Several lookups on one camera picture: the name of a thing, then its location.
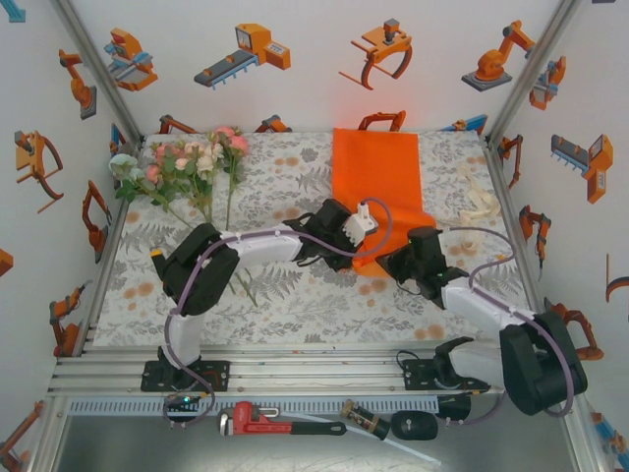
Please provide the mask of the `orange wrapping paper sheet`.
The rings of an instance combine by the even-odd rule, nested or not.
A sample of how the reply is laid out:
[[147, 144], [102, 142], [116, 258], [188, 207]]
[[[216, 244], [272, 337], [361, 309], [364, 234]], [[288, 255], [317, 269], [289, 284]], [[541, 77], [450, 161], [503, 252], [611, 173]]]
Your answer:
[[411, 229], [437, 225], [423, 207], [420, 140], [415, 133], [334, 129], [331, 193], [333, 199], [352, 210], [366, 198], [387, 205], [370, 204], [378, 230], [366, 238], [363, 252], [382, 241], [388, 212], [393, 228], [379, 251], [382, 255], [405, 246]]

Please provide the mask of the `cream ribbon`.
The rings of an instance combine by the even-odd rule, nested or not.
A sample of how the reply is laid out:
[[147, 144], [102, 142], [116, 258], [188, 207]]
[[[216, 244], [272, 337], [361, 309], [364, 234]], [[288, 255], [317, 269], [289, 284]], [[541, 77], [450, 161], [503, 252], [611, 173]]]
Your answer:
[[501, 205], [493, 193], [481, 186], [472, 169], [466, 163], [458, 167], [457, 177], [460, 181], [468, 184], [466, 197], [473, 206], [472, 209], [461, 209], [455, 219], [457, 226], [468, 227], [468, 230], [463, 231], [459, 240], [462, 249], [470, 255], [474, 255], [484, 239], [480, 224], [494, 220], [501, 212]]

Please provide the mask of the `pink rose stem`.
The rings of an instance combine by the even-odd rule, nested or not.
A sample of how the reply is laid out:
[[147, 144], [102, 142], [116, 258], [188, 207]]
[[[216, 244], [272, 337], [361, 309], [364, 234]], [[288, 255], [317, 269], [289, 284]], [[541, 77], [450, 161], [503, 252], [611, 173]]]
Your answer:
[[221, 126], [214, 130], [215, 146], [220, 168], [228, 175], [228, 196], [226, 204], [225, 229], [231, 224], [232, 201], [237, 186], [243, 181], [243, 159], [249, 153], [249, 143], [238, 127]]

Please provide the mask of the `pink cream rose spray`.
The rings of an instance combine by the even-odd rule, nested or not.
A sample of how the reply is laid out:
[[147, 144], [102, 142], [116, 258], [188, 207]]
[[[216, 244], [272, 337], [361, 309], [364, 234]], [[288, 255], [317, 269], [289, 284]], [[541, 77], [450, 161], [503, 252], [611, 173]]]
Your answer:
[[156, 203], [170, 211], [186, 200], [206, 222], [213, 217], [213, 184], [217, 158], [201, 142], [157, 143], [147, 166], [145, 186]]

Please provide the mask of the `grey floral tablecloth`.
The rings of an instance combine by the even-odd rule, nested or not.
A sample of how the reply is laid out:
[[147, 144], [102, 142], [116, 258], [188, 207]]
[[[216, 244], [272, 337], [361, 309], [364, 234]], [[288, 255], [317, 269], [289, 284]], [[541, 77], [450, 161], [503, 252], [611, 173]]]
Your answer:
[[[459, 240], [461, 209], [472, 209], [468, 184], [457, 177], [466, 163], [481, 186], [491, 179], [480, 138], [473, 132], [420, 134], [423, 200], [427, 212], [448, 226], [441, 238], [447, 261], [478, 272], [477, 282], [509, 302], [527, 305], [520, 271], [502, 241], [499, 214], [480, 224], [484, 236], [474, 255]], [[257, 230], [320, 208], [330, 194], [332, 137], [328, 133], [251, 134], [244, 181], [236, 188], [229, 229]], [[213, 221], [225, 228], [228, 179], [215, 178]], [[147, 199], [131, 203], [118, 240], [93, 342], [100, 347], [155, 346], [172, 303], [150, 260], [154, 247], [174, 250], [201, 222], [185, 201], [175, 210], [184, 225]], [[413, 284], [399, 288], [388, 278], [333, 271], [324, 262], [257, 265], [236, 275], [204, 319], [207, 344], [379, 343], [478, 336], [465, 318], [438, 309]]]

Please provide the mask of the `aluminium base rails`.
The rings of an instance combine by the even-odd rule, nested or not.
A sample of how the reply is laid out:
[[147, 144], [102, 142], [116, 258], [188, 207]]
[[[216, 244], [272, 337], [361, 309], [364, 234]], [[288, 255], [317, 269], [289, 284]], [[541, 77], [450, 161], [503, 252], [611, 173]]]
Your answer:
[[[203, 360], [230, 363], [226, 396], [392, 395], [404, 391], [395, 362], [400, 350], [430, 358], [437, 341], [204, 345]], [[144, 364], [157, 349], [141, 346], [94, 347], [60, 359], [50, 396], [140, 395]]]

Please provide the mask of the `black round connector cap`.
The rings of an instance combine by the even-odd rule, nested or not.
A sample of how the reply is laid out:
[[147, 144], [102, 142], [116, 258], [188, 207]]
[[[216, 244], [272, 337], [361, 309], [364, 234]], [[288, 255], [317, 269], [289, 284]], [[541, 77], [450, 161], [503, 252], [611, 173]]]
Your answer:
[[441, 395], [437, 404], [436, 417], [457, 425], [465, 424], [472, 409], [472, 400], [467, 394]]

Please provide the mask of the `black brass cylinder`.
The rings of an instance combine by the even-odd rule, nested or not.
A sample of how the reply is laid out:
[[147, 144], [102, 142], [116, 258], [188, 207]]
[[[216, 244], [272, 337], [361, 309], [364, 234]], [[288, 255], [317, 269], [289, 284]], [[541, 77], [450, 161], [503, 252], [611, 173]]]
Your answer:
[[390, 423], [388, 421], [351, 399], [345, 401], [341, 409], [341, 416], [356, 423], [363, 430], [381, 441], [386, 439], [390, 431]]

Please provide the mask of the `black computer mouse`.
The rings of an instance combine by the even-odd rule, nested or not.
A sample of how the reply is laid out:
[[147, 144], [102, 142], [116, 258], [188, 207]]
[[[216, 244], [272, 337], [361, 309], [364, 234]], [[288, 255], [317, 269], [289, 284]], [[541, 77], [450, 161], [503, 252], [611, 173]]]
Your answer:
[[431, 441], [437, 437], [436, 418], [417, 410], [398, 411], [390, 419], [393, 436], [402, 441]]

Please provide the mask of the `white plastic strip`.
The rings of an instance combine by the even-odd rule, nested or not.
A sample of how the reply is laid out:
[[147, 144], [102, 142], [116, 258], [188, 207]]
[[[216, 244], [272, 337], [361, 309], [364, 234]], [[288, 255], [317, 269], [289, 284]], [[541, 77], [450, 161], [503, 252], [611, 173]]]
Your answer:
[[[311, 421], [311, 422], [315, 422], [315, 423], [320, 423], [320, 424], [331, 424], [332, 421], [322, 418], [322, 417], [318, 417], [318, 416], [313, 416], [313, 415], [307, 415], [307, 414], [301, 414], [301, 413], [284, 413], [284, 416], [292, 418], [292, 419], [299, 419], [299, 420], [304, 420], [304, 421]], [[354, 434], [366, 437], [368, 439], [371, 440], [375, 440], [375, 436], [371, 435], [370, 433], [368, 433], [367, 431], [360, 429], [358, 427], [353, 427], [353, 426], [347, 426], [345, 423], [343, 423], [343, 425], [346, 427], [346, 429], [349, 432], [352, 432]], [[391, 447], [394, 447], [400, 451], [409, 453], [417, 458], [419, 458], [420, 460], [422, 460], [423, 462], [427, 462], [430, 466], [433, 467], [440, 467], [441, 466], [441, 461], [431, 457], [425, 453], [422, 453], [420, 451], [417, 451], [415, 449], [412, 449], [408, 446], [403, 445], [400, 442], [395, 442], [393, 440], [390, 439], [385, 439], [382, 441], [382, 443], [387, 444]]]

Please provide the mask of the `red pipe wrench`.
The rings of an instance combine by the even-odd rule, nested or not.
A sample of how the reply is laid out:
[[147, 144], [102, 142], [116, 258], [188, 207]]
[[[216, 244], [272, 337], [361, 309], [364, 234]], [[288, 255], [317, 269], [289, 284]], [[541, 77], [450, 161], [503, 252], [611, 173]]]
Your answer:
[[263, 407], [250, 401], [239, 401], [222, 409], [217, 416], [218, 432], [223, 437], [233, 436], [332, 436], [346, 434], [342, 422], [279, 421], [280, 409]]

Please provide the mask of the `small circuit board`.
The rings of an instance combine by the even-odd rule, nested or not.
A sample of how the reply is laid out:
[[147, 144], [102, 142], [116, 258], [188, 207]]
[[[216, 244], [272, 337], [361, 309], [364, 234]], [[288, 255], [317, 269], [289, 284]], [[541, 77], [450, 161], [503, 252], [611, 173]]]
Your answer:
[[175, 394], [169, 395], [165, 399], [165, 407], [168, 411], [193, 412], [199, 410], [202, 395]]

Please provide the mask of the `grey metal shelf plate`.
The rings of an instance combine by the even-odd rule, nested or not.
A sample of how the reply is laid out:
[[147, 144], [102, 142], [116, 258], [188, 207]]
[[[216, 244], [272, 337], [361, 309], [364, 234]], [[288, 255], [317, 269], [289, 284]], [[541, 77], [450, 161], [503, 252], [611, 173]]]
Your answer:
[[219, 436], [213, 422], [171, 431], [157, 418], [74, 417], [55, 472], [574, 472], [559, 422], [504, 406], [429, 442]]

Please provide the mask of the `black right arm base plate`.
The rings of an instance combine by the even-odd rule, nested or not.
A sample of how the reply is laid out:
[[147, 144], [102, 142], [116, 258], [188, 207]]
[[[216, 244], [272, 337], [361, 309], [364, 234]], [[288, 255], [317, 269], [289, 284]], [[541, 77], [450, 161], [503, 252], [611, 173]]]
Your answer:
[[407, 390], [487, 391], [490, 385], [475, 378], [462, 377], [451, 365], [435, 359], [407, 359], [402, 362]]

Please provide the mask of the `claw gripper wall sticker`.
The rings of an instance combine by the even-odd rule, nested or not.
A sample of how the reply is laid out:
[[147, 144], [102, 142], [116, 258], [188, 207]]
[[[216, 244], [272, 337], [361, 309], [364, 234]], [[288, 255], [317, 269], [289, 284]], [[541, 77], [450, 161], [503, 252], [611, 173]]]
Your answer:
[[[339, 71], [338, 74], [367, 90], [373, 90], [370, 77], [373, 70], [377, 70], [392, 80], [400, 79], [413, 58], [413, 38], [400, 28], [395, 19], [385, 21], [380, 27], [371, 29], [361, 35], [360, 40], [350, 43], [364, 53], [364, 65], [359, 77]], [[401, 54], [401, 61], [395, 70], [387, 70], [381, 66], [391, 56]]]
[[[48, 197], [48, 202], [37, 210], [37, 213], [41, 214], [64, 197], [63, 192], [54, 191], [48, 182], [50, 177], [64, 169], [63, 161], [52, 142], [38, 131], [31, 133], [17, 131], [14, 135], [14, 142], [16, 146], [16, 170], [27, 171], [16, 180], [16, 183], [22, 184], [31, 179], [43, 190]], [[55, 167], [50, 171], [46, 170], [44, 162], [44, 156], [47, 153], [52, 156], [55, 163]]]

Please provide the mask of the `conveyor belt wall sticker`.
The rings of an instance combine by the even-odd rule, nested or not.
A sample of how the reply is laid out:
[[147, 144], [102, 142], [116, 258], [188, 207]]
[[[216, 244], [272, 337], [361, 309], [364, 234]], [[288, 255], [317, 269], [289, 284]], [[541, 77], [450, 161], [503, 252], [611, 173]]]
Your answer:
[[606, 134], [601, 134], [589, 147], [580, 147], [564, 137], [553, 135], [551, 154], [580, 172], [587, 182], [587, 201], [594, 205], [606, 193], [606, 173], [613, 164], [614, 149]]
[[271, 31], [260, 24], [246, 23], [235, 26], [237, 50], [220, 61], [204, 68], [194, 76], [194, 82], [206, 88], [216, 89], [239, 73], [246, 74], [251, 68], [271, 65], [279, 70], [292, 66], [291, 50], [274, 41]]

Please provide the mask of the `milling machine wall sticker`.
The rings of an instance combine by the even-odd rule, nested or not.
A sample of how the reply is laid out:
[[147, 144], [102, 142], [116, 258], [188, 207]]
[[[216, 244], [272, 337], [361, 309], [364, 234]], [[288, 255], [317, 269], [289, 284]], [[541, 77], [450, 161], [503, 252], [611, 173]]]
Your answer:
[[546, 110], [547, 105], [557, 96], [567, 67], [567, 59], [561, 56], [556, 61], [549, 61], [546, 68], [536, 79], [530, 93], [530, 104], [540, 110]]
[[115, 28], [103, 47], [110, 56], [107, 71], [115, 84], [128, 91], [140, 91], [158, 80], [153, 70], [153, 57], [143, 50], [129, 32]]

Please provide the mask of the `aluminium frame post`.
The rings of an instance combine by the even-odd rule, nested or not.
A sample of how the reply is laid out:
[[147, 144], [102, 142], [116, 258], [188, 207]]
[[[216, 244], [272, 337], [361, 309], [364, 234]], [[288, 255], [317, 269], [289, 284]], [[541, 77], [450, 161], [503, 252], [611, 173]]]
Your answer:
[[487, 145], [496, 147], [513, 121], [521, 105], [549, 59], [561, 36], [568, 29], [573, 17], [583, 6], [585, 0], [560, 0], [550, 17], [543, 34], [537, 42], [513, 90], [497, 115], [493, 127], [487, 135]]
[[134, 144], [143, 142], [143, 134], [127, 107], [122, 95], [110, 77], [104, 61], [101, 59], [91, 36], [78, 15], [71, 0], [48, 0], [64, 29], [76, 45], [79, 54], [87, 63], [96, 85], [102, 92], [115, 117], [118, 119], [126, 137]]

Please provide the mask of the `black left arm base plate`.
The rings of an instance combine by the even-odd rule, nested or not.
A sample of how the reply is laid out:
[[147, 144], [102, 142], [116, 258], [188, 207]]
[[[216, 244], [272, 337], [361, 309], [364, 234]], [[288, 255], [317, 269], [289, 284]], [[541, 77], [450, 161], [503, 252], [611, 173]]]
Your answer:
[[[197, 360], [190, 369], [211, 384], [215, 391], [226, 391], [231, 364], [228, 361]], [[191, 375], [172, 366], [168, 361], [148, 361], [144, 365], [141, 391], [207, 391], [207, 388]]]

